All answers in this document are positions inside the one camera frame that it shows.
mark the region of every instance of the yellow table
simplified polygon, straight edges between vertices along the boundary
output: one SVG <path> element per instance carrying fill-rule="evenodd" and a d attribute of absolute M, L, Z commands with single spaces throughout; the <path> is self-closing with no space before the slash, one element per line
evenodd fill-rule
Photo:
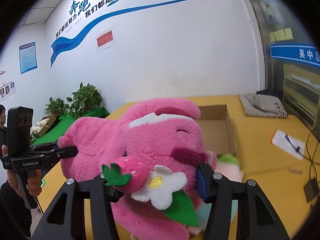
<path fill-rule="evenodd" d="M 290 236 L 293 236 L 305 217 L 310 205 L 307 204 L 303 186 L 309 178 L 309 161 L 298 160 L 271 144 L 271 139 L 277 129 L 306 142 L 309 130 L 293 115 L 287 119 L 270 119 L 244 116 L 243 106 L 238 96 L 195 97 L 188 98 L 198 106 L 227 104 L 236 137 L 237 158 L 244 172 L 244 180 L 255 179 L 277 211 Z M 108 119 L 119 119 L 130 106 L 128 103 L 111 113 Z M 316 145 L 316 139 L 311 136 L 308 144 L 310 153 Z M 320 162 L 320 147 L 315 160 Z M 289 172 L 288 168 L 302 170 L 302 175 Z M 58 192 L 65 178 L 58 163 L 46 176 L 47 184 L 39 196 L 42 208 L 45 210 L 52 198 Z M 87 239 L 92 238 L 90 205 L 86 201 L 86 232 Z M 117 225 L 121 240 L 128 240 L 129 233 Z M 231 223 L 229 239 L 235 239 L 236 220 Z"/>

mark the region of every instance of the device handle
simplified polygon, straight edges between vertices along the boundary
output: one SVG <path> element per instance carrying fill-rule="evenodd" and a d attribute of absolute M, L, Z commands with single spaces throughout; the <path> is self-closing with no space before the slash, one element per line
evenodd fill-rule
<path fill-rule="evenodd" d="M 30 171 L 18 171 L 16 172 L 16 177 L 20 192 L 23 196 L 24 204 L 27 209 L 34 209 L 38 207 L 38 198 L 31 196 L 26 186 L 28 184 L 28 178 L 32 177 L 35 174 L 34 170 Z"/>

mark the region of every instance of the blue poster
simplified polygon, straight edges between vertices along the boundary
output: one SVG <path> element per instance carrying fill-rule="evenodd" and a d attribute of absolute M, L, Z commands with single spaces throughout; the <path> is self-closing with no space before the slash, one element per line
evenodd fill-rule
<path fill-rule="evenodd" d="M 20 46 L 20 72 L 26 73 L 37 68 L 36 43 L 28 43 Z"/>
<path fill-rule="evenodd" d="M 271 54 L 273 58 L 320 68 L 320 53 L 312 44 L 272 44 Z"/>

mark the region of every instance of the blue ribbon wall decal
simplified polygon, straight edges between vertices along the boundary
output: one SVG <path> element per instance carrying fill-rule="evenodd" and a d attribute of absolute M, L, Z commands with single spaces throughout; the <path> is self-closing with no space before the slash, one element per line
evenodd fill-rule
<path fill-rule="evenodd" d="M 140 6 L 140 7 L 133 7 L 133 8 L 122 9 L 119 11 L 115 11 L 115 12 L 111 12 L 111 13 L 107 13 L 105 15 L 102 15 L 102 16 L 96 18 L 95 20 L 93 20 L 92 22 L 90 22 L 73 39 L 69 39 L 66 37 L 59 37 L 54 41 L 54 43 L 52 43 L 51 48 L 53 49 L 53 54 L 51 56 L 51 67 L 52 67 L 52 64 L 55 62 L 57 56 L 60 53 L 76 48 L 83 41 L 83 39 L 86 37 L 86 35 L 89 33 L 89 31 L 92 30 L 93 27 L 95 27 L 98 23 L 102 22 L 103 20 L 108 19 L 113 16 L 116 16 L 116 15 L 140 11 L 140 10 L 144 10 L 144 9 L 148 9 L 148 8 L 152 8 L 152 7 L 159 7 L 159 6 L 163 6 L 163 5 L 179 3 L 179 2 L 183 2 L 183 1 L 187 1 L 187 0 L 174 0 L 174 1 L 169 1 L 169 2 Z"/>

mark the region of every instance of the white felt flower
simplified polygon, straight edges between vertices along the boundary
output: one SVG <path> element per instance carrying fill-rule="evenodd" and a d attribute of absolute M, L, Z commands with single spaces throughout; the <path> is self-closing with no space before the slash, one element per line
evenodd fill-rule
<path fill-rule="evenodd" d="M 149 171 L 143 186 L 131 193 L 134 200 L 147 202 L 158 210 L 165 210 L 172 203 L 172 193 L 181 190 L 187 184 L 183 172 L 175 172 L 165 166 L 155 165 L 155 171 Z"/>

